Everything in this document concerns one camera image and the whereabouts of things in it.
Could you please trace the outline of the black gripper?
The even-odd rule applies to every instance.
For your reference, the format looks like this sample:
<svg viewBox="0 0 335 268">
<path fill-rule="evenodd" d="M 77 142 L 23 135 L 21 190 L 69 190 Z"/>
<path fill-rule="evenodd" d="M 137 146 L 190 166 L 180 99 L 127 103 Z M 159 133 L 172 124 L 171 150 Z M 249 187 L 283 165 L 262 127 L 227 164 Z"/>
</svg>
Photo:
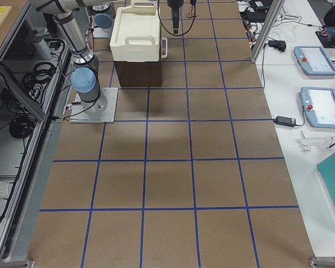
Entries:
<svg viewBox="0 0 335 268">
<path fill-rule="evenodd" d="M 182 7 L 182 0 L 167 0 L 167 5 L 171 8 L 171 18 L 173 21 L 173 34 L 177 35 L 179 32 L 179 18 L 180 7 Z"/>
</svg>

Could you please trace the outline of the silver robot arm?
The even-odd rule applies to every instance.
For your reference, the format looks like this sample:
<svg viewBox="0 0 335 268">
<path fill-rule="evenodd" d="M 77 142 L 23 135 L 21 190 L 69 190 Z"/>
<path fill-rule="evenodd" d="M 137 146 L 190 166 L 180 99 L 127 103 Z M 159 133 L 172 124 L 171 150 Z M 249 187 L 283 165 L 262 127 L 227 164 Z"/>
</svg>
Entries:
<svg viewBox="0 0 335 268">
<path fill-rule="evenodd" d="M 83 113 L 102 115 L 108 99 L 98 79 L 96 54 L 83 36 L 73 10 L 98 6 L 98 15 L 109 17 L 111 1 L 31 1 L 36 11 L 52 15 L 73 56 L 71 84 L 81 100 Z M 119 8 L 110 46 L 119 83 L 123 87 L 159 87 L 161 77 L 161 27 L 159 1 L 131 1 Z"/>
<path fill-rule="evenodd" d="M 96 26 L 108 31 L 114 23 L 116 11 L 113 3 L 104 3 L 92 6 L 93 20 Z"/>
</svg>

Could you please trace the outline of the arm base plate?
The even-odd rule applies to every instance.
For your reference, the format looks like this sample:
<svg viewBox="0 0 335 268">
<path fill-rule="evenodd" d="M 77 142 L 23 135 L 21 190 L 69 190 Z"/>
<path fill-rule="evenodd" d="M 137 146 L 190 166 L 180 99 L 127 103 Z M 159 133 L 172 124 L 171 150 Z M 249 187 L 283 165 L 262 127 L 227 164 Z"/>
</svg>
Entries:
<svg viewBox="0 0 335 268">
<path fill-rule="evenodd" d="M 93 107 L 92 104 L 81 102 L 78 93 L 72 107 L 73 116 L 69 117 L 70 123 L 114 123 L 118 88 L 101 88 L 101 95 Z"/>
<path fill-rule="evenodd" d="M 95 39 L 110 39 L 111 35 L 112 35 L 112 27 L 110 28 L 97 27 L 93 31 L 93 37 Z"/>
</svg>

